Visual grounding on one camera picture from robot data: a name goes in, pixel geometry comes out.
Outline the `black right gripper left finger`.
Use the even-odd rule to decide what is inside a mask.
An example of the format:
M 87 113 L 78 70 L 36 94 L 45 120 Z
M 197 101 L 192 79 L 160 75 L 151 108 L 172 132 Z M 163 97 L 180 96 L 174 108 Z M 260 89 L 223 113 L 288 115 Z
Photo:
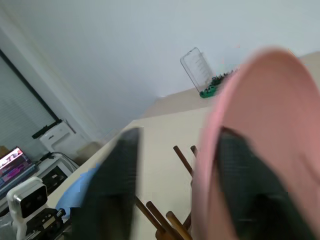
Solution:
M 72 218 L 73 240 L 128 240 L 136 198 L 140 128 L 124 131 L 91 178 Z

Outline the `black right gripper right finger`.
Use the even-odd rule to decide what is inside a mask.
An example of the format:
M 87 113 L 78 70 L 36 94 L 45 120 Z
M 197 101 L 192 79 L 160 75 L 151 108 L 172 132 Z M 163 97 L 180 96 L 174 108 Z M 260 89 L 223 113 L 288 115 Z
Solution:
M 222 128 L 216 167 L 231 222 L 240 240 L 314 240 L 276 174 L 254 153 L 247 140 Z

